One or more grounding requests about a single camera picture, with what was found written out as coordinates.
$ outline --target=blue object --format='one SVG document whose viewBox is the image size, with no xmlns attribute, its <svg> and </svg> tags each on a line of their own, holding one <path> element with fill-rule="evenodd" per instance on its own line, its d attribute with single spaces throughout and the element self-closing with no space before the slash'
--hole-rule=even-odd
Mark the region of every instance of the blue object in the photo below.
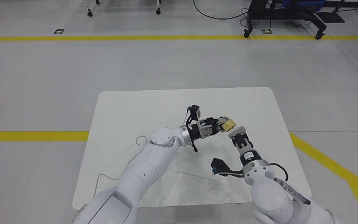
<svg viewBox="0 0 358 224">
<path fill-rule="evenodd" d="M 321 8 L 323 7 L 323 5 L 325 4 L 326 0 L 321 0 L 321 1 L 297 1 L 297 4 L 299 4 L 300 6 L 303 7 L 316 7 L 316 12 L 318 12 L 319 10 L 321 10 Z M 291 3 L 291 0 L 284 0 L 284 2 L 282 3 L 282 8 L 286 8 L 289 4 Z"/>
</svg>

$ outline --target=cart leg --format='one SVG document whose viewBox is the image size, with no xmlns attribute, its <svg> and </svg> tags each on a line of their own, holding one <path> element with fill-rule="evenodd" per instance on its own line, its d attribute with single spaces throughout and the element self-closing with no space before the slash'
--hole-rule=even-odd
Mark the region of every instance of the cart leg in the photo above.
<svg viewBox="0 0 358 224">
<path fill-rule="evenodd" d="M 156 14 L 157 14 L 157 15 L 161 14 L 161 0 L 157 0 L 157 10 L 156 10 Z"/>
<path fill-rule="evenodd" d="M 92 12 L 91 12 L 91 9 L 90 9 L 90 6 L 88 5 L 87 0 L 84 0 L 84 2 L 85 2 L 85 4 L 86 4 L 86 6 L 87 6 L 87 16 L 92 17 L 93 14 L 92 14 Z"/>
</svg>

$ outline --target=small object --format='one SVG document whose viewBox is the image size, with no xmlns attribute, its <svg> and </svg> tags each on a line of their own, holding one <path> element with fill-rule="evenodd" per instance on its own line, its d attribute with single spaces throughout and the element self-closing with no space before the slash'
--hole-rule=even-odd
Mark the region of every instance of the small object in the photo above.
<svg viewBox="0 0 358 224">
<path fill-rule="evenodd" d="M 322 38 L 322 36 L 325 36 L 325 34 L 323 33 L 323 32 L 321 32 L 321 31 L 317 31 L 317 34 L 315 35 L 315 39 L 316 40 L 319 40 L 319 39 L 321 39 Z"/>
<path fill-rule="evenodd" d="M 248 38 L 250 36 L 250 33 L 248 30 L 244 30 L 244 38 Z"/>
<path fill-rule="evenodd" d="M 272 34 L 271 29 L 262 29 L 263 34 Z"/>
<path fill-rule="evenodd" d="M 211 162 L 211 168 L 213 168 L 213 174 L 217 174 L 219 172 L 230 172 L 230 168 L 226 163 L 219 159 L 219 158 L 213 158 L 213 161 Z"/>
<path fill-rule="evenodd" d="M 227 122 L 225 122 L 223 125 L 222 125 L 222 128 L 228 132 L 230 130 L 232 130 L 234 127 L 236 126 L 236 123 L 232 120 L 232 119 L 229 119 Z"/>
<path fill-rule="evenodd" d="M 198 121 L 201 117 L 200 107 L 197 105 L 189 106 L 190 116 L 193 120 Z"/>
<path fill-rule="evenodd" d="M 62 34 L 65 29 L 57 29 L 55 30 L 54 34 Z"/>
</svg>

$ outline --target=cable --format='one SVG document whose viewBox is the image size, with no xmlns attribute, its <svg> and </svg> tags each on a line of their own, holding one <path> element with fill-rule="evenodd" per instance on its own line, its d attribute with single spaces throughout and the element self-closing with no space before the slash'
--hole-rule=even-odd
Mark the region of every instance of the cable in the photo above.
<svg viewBox="0 0 358 224">
<path fill-rule="evenodd" d="M 240 16 L 243 16 L 243 15 L 246 13 L 246 12 L 245 12 L 245 13 L 241 13 L 240 15 L 233 16 L 233 17 L 228 17 L 228 18 L 216 18 L 216 17 L 208 16 L 208 15 L 202 13 L 202 12 L 197 8 L 197 6 L 196 6 L 196 4 L 195 4 L 195 0 L 192 0 L 192 2 L 194 3 L 194 7 L 196 8 L 196 10 L 197 10 L 200 14 L 202 14 L 203 16 L 206 16 L 206 17 L 208 17 L 208 18 L 213 18 L 213 19 L 215 19 L 215 20 L 232 20 L 233 18 L 238 18 L 238 17 L 240 17 Z"/>
<path fill-rule="evenodd" d="M 129 164 L 130 164 L 130 162 L 132 162 L 132 160 L 135 159 L 135 158 L 143 151 L 143 149 L 147 146 L 148 139 L 146 138 L 146 136 L 139 136 L 138 138 L 136 138 L 135 143 L 136 143 L 138 146 L 141 146 L 141 145 L 138 143 L 138 139 L 139 139 L 140 137 L 145 138 L 145 144 L 144 144 L 143 148 L 140 150 L 140 152 L 139 152 L 137 155 L 135 155 L 133 158 L 131 158 L 131 160 L 129 160 L 129 162 L 128 162 L 127 165 L 125 166 L 123 172 L 121 173 L 121 175 L 119 175 L 118 178 L 111 178 L 111 177 L 109 177 L 109 176 L 107 176 L 106 174 L 103 174 L 103 173 L 100 173 L 100 174 L 98 175 L 97 181 L 96 181 L 96 186 L 95 186 L 95 193 L 93 194 L 93 197 L 96 196 L 97 187 L 98 187 L 98 181 L 99 181 L 99 179 L 100 179 L 100 176 L 105 176 L 106 178 L 108 178 L 108 179 L 110 179 L 110 180 L 119 180 L 119 179 L 121 179 L 123 173 L 127 170 L 128 166 L 129 166 Z"/>
<path fill-rule="evenodd" d="M 289 174 L 288 174 L 288 172 L 286 171 L 286 169 L 283 166 L 281 166 L 280 164 L 274 163 L 274 162 L 271 163 L 270 166 L 278 166 L 279 168 L 281 168 L 284 171 L 285 175 L 286 175 L 285 181 L 289 180 Z"/>
<path fill-rule="evenodd" d="M 242 15 L 244 16 L 244 18 L 242 18 L 242 19 L 240 20 L 240 24 L 241 24 L 242 27 L 248 28 L 248 26 L 245 26 L 244 24 L 241 23 L 243 20 L 246 20 L 246 19 L 247 19 L 247 17 L 245 16 L 245 14 L 248 13 L 248 8 L 241 8 L 241 13 L 242 13 Z M 253 21 L 250 20 L 250 22 L 251 22 L 251 25 L 252 25 L 252 26 L 256 25 Z"/>
<path fill-rule="evenodd" d="M 328 212 L 329 212 L 329 214 L 332 216 L 332 219 L 333 219 L 333 224 L 336 224 L 336 219 L 335 219 L 335 216 L 333 215 L 333 213 L 330 211 L 330 210 L 328 210 L 328 209 L 326 209 Z"/>
<path fill-rule="evenodd" d="M 231 176 L 236 176 L 237 178 L 243 178 L 244 177 L 243 174 L 235 174 L 233 172 L 217 172 L 216 174 L 228 174 L 228 175 L 231 175 Z"/>
<path fill-rule="evenodd" d="M 300 24 L 300 20 L 298 20 L 298 24 L 293 24 L 293 27 L 299 27 L 299 28 L 304 28 L 307 29 L 309 28 L 309 26 L 311 25 L 312 22 L 309 22 L 307 24 Z"/>
</svg>

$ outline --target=white cable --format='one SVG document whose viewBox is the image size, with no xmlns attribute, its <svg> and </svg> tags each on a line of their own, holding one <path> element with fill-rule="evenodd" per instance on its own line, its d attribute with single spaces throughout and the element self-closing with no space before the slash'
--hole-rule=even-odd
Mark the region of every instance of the white cable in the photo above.
<svg viewBox="0 0 358 224">
<path fill-rule="evenodd" d="M 229 174 L 229 175 L 244 177 L 243 175 L 235 174 L 235 173 L 233 173 L 233 172 L 217 172 L 216 174 Z"/>
<path fill-rule="evenodd" d="M 139 139 L 140 137 L 145 138 L 145 144 L 144 144 L 143 148 L 140 150 L 140 152 L 139 152 L 137 155 L 135 155 L 131 160 L 129 160 L 129 162 L 128 162 L 127 165 L 125 166 L 123 172 L 121 173 L 121 175 L 119 175 L 118 178 L 111 178 L 111 177 L 107 176 L 106 174 L 102 174 L 102 173 L 100 173 L 100 174 L 98 175 L 97 181 L 96 181 L 96 186 L 95 186 L 95 193 L 93 194 L 93 198 L 96 196 L 97 187 L 98 187 L 98 181 L 99 181 L 101 175 L 102 175 L 102 176 L 105 176 L 106 178 L 108 178 L 108 179 L 110 179 L 110 180 L 119 180 L 119 179 L 121 179 L 123 173 L 127 170 L 128 166 L 129 166 L 129 164 L 130 164 L 130 162 L 132 162 L 132 160 L 135 159 L 135 158 L 143 151 L 143 149 L 147 146 L 148 139 L 146 138 L 146 136 L 139 136 L 138 138 L 136 138 L 135 143 L 136 143 L 138 146 L 141 146 L 141 145 L 138 143 L 138 139 Z"/>
</svg>

